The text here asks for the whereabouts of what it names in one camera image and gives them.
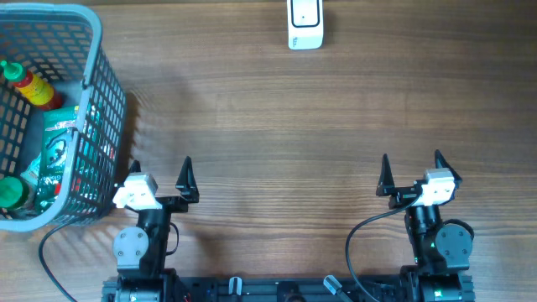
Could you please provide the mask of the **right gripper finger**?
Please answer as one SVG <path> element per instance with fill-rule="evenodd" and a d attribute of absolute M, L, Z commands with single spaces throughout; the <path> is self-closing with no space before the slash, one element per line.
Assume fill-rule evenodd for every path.
<path fill-rule="evenodd" d="M 387 154 L 382 157 L 381 172 L 378 180 L 377 191 L 394 191 L 394 178 Z"/>
<path fill-rule="evenodd" d="M 442 155 L 441 151 L 437 149 L 435 151 L 435 167 L 437 169 L 449 169 L 454 178 L 454 183 L 460 185 L 462 183 L 462 177 L 451 167 Z"/>

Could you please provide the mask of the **green 3M gloves package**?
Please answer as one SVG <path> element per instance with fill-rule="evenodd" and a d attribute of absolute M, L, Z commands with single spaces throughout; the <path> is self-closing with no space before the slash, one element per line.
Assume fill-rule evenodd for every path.
<path fill-rule="evenodd" d="M 62 107 L 44 113 L 36 210 L 48 210 L 60 193 L 72 131 L 79 107 Z"/>

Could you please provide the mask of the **green lid jar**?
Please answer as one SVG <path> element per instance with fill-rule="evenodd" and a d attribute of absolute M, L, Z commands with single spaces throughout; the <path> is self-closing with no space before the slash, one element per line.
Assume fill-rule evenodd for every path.
<path fill-rule="evenodd" d="M 34 191 L 28 182 L 7 176 L 1 179 L 1 207 L 9 211 L 29 210 L 34 206 Z"/>

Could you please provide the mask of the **red sauce bottle green cap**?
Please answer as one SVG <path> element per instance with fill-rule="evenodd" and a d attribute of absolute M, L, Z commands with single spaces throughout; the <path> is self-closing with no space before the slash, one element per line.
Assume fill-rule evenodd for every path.
<path fill-rule="evenodd" d="M 38 109 L 51 111 L 63 106 L 64 101 L 60 93 L 21 64 L 2 60 L 1 67 L 4 77 Z"/>

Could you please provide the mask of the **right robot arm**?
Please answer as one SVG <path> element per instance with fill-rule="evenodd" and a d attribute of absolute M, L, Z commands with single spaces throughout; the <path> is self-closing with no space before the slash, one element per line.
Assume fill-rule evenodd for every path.
<path fill-rule="evenodd" d="M 435 167 L 411 186 L 394 183 L 388 155 L 382 158 L 377 196 L 389 198 L 388 208 L 405 211 L 404 224 L 414 264 L 399 271 L 401 297 L 406 301 L 474 301 L 470 268 L 475 232 L 457 219 L 443 220 L 440 207 L 455 199 L 461 176 L 435 151 Z"/>

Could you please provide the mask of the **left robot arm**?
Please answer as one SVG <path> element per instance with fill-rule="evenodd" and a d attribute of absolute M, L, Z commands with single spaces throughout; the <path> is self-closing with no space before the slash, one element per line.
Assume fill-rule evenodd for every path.
<path fill-rule="evenodd" d="M 189 205 L 200 199 L 189 156 L 182 164 L 175 188 L 178 195 L 158 197 L 154 177 L 143 173 L 138 161 L 132 163 L 127 177 L 117 186 L 112 202 L 118 208 L 134 211 L 138 221 L 114 238 L 112 251 L 118 276 L 103 284 L 103 301 L 192 300 L 176 270 L 165 267 L 165 259 L 176 252 L 168 249 L 169 233 L 178 230 L 171 216 L 186 213 Z"/>

